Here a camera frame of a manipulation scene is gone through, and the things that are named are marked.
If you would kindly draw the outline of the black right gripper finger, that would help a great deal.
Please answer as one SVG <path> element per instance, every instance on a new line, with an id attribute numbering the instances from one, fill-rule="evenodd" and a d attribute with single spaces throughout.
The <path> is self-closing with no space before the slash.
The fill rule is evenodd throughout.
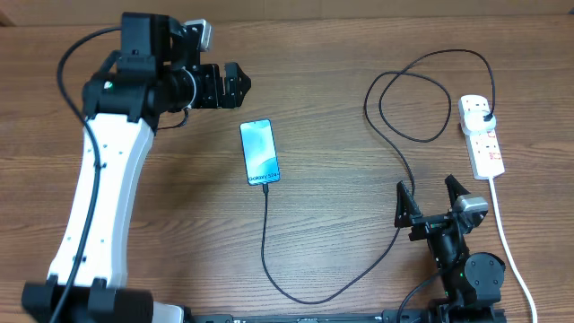
<path id="1" fill-rule="evenodd" d="M 422 218 L 422 212 L 403 181 L 396 184 L 396 216 L 394 226 L 407 228 Z"/>
<path id="2" fill-rule="evenodd" d="M 469 195 L 470 192 L 452 175 L 448 175 L 444 180 L 450 205 L 453 206 L 460 196 Z"/>

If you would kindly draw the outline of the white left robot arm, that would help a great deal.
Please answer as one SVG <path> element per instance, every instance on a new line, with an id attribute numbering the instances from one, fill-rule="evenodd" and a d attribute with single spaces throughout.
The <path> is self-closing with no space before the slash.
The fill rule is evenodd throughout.
<path id="1" fill-rule="evenodd" d="M 83 157 L 65 234 L 44 283 L 22 307 L 38 322 L 189 322 L 191 310 L 130 289 L 127 240 L 135 192 L 162 114 L 235 109 L 251 81 L 238 64 L 204 64 L 212 25 L 124 13 L 113 50 L 83 86 L 74 114 Z"/>

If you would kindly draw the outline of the Galaxy smartphone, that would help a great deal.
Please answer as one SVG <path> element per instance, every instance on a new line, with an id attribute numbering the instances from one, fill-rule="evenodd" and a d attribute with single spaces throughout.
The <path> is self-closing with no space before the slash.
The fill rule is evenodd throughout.
<path id="1" fill-rule="evenodd" d="M 246 174 L 250 186 L 264 185 L 281 179 L 272 123 L 260 119 L 239 126 Z"/>

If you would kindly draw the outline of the white power strip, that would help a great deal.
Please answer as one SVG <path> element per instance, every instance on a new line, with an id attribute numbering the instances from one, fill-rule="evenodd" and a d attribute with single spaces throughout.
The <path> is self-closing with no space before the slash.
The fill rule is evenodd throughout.
<path id="1" fill-rule="evenodd" d="M 474 94 L 462 96 L 458 109 L 460 125 L 464 110 L 491 112 L 487 99 Z M 495 128 L 479 135 L 465 135 L 465 141 L 475 179 L 494 179 L 505 172 Z"/>

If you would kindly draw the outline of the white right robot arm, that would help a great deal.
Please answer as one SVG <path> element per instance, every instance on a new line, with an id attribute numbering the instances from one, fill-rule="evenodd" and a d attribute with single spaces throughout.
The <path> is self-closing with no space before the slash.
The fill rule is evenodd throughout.
<path id="1" fill-rule="evenodd" d="M 488 202 L 470 193 L 454 176 L 445 178 L 450 208 L 444 214 L 425 216 L 404 182 L 396 185 L 395 227 L 409 229 L 409 240 L 424 240 L 434 258 L 437 272 L 405 296 L 397 310 L 386 310 L 387 322 L 505 322 L 501 300 L 506 265 L 488 252 L 472 254 L 466 234 L 477 228 L 489 210 Z M 409 300 L 439 279 L 445 297 L 431 300 L 425 309 L 409 310 Z"/>

